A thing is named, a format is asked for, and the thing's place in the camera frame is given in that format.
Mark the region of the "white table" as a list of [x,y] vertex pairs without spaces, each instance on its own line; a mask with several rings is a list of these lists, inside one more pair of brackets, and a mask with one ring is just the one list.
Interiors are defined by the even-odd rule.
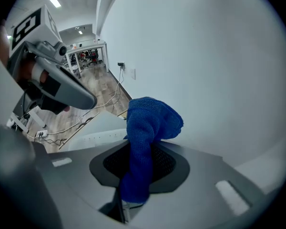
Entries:
[[67,59],[67,63],[68,63],[68,69],[71,72],[71,74],[74,76],[74,72],[73,72],[73,67],[71,65],[71,60],[70,57],[71,55],[74,53],[75,54],[75,58],[76,58],[76,69],[79,70],[79,73],[81,73],[81,69],[79,66],[79,61],[77,58],[77,53],[78,52],[83,52],[83,51],[87,51],[87,50],[92,50],[92,49],[101,49],[101,54],[102,54],[102,60],[104,62],[104,65],[106,67],[106,71],[109,72],[109,62],[108,62],[108,53],[107,53],[107,44],[105,41],[97,41],[96,43],[92,44],[92,45],[88,45],[85,47],[80,47],[80,48],[76,48],[76,49],[71,49],[68,50],[65,54],[66,59]]

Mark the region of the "person's left hand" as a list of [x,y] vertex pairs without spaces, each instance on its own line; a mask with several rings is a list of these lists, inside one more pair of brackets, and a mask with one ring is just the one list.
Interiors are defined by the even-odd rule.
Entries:
[[48,72],[42,69],[34,60],[23,60],[20,63],[16,81],[35,80],[39,83],[45,83]]

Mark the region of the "blue cloth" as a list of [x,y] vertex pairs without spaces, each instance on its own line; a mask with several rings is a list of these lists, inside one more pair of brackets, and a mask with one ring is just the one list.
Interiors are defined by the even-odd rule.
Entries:
[[184,125],[182,117],[166,103],[142,97],[129,102],[126,139],[130,142],[129,171],[120,182],[121,199],[143,204],[149,197],[153,177],[151,144],[177,137]]

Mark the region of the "white desk frame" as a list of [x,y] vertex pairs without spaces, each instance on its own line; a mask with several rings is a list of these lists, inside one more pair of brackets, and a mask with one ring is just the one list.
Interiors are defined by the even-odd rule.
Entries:
[[30,110],[28,113],[22,116],[17,116],[11,113],[10,119],[16,125],[15,130],[24,131],[26,134],[29,132],[31,123],[36,123],[39,127],[45,128],[46,123],[37,115],[36,109]]

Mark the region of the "person's left forearm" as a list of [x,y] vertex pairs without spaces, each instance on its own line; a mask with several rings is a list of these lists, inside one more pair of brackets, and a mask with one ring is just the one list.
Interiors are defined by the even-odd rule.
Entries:
[[4,25],[0,25],[0,60],[5,67],[7,67],[8,64],[10,47],[10,42],[7,36],[7,31]]

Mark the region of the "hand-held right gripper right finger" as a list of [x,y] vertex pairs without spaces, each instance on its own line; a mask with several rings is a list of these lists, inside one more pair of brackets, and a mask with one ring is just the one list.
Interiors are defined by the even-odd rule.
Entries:
[[229,181],[244,200],[253,206],[264,198],[263,191],[228,165],[220,156],[160,142],[189,163],[190,172],[174,192],[152,194],[129,226],[135,229],[207,229],[229,221],[234,213],[216,183]]

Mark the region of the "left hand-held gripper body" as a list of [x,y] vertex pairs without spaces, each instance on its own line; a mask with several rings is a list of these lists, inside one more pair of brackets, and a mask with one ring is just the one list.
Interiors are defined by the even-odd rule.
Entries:
[[[48,8],[43,5],[31,12],[13,29],[7,70],[16,80],[20,63],[23,60],[35,61],[37,56],[64,66],[63,59],[66,52],[66,46],[61,40],[56,24]],[[14,109],[15,114],[23,115],[38,106],[57,115],[68,106],[44,95],[34,84],[35,82],[37,81],[16,82],[23,90],[23,94]]]

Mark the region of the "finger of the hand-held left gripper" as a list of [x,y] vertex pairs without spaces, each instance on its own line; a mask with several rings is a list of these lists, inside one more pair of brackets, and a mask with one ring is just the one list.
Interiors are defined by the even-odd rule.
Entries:
[[64,66],[37,56],[36,64],[48,73],[44,83],[34,84],[47,97],[82,110],[93,109],[97,98]]

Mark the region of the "red black office chair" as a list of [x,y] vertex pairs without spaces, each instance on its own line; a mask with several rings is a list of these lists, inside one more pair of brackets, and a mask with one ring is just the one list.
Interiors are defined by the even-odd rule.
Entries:
[[98,63],[102,63],[103,61],[99,59],[98,49],[90,50],[90,60],[93,65],[97,65]]
[[82,67],[88,67],[89,63],[90,63],[90,59],[86,58],[86,53],[85,52],[81,52],[80,53],[80,62],[82,63]]

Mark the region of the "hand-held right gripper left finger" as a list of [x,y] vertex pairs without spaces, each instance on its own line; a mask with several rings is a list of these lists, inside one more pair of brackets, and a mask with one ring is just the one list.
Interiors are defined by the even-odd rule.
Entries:
[[57,208],[63,224],[123,224],[121,203],[114,187],[102,185],[90,172],[90,162],[127,140],[99,147],[47,153],[44,145],[33,143],[36,167]]

